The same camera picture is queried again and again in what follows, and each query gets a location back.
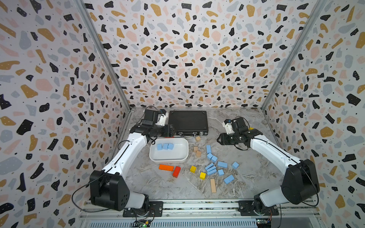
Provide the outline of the blue cube isolated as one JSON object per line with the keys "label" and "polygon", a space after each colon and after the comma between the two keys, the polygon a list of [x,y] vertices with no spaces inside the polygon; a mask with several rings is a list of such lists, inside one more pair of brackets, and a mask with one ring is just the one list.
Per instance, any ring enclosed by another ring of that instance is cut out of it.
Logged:
{"label": "blue cube isolated", "polygon": [[169,144],[168,144],[168,150],[173,150],[173,148],[174,148],[174,144],[169,143]]}

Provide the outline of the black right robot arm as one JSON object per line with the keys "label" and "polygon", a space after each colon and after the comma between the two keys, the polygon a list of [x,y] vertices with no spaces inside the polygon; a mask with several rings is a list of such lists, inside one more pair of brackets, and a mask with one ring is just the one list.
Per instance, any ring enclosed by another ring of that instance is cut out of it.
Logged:
{"label": "black right robot arm", "polygon": [[298,205],[312,196],[318,196],[318,183],[315,164],[309,160],[297,158],[271,142],[261,131],[251,128],[245,118],[226,119],[223,123],[226,132],[220,134],[220,145],[237,146],[240,143],[263,155],[284,175],[282,184],[254,196],[251,206],[244,205],[241,212],[252,211],[265,215],[274,206],[284,203]]}

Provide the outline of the long speckled blue block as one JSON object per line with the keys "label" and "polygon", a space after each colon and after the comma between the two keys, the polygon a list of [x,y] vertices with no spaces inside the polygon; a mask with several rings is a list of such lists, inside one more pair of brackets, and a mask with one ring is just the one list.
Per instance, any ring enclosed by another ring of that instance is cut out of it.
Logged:
{"label": "long speckled blue block", "polygon": [[206,145],[206,151],[208,154],[210,154],[212,152],[211,146],[210,145]]}

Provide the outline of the white plastic tub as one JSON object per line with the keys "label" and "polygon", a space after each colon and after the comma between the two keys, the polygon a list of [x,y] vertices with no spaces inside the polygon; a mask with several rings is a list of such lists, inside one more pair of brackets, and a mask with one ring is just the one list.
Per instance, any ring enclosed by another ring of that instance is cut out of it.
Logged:
{"label": "white plastic tub", "polygon": [[[173,150],[158,150],[158,144],[172,143]],[[155,163],[183,163],[189,155],[189,143],[184,138],[158,138],[155,144],[151,145],[149,158]]]}

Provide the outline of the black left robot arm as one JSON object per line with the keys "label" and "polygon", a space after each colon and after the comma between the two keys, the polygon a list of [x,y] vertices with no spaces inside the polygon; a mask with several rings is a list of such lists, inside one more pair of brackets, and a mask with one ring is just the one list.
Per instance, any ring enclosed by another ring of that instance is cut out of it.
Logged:
{"label": "black left robot arm", "polygon": [[149,141],[174,135],[173,126],[166,123],[167,118],[164,109],[148,107],[141,120],[130,129],[125,144],[115,157],[102,170],[92,172],[89,189],[93,205],[115,211],[136,210],[142,216],[149,213],[148,195],[131,191],[125,177]]}

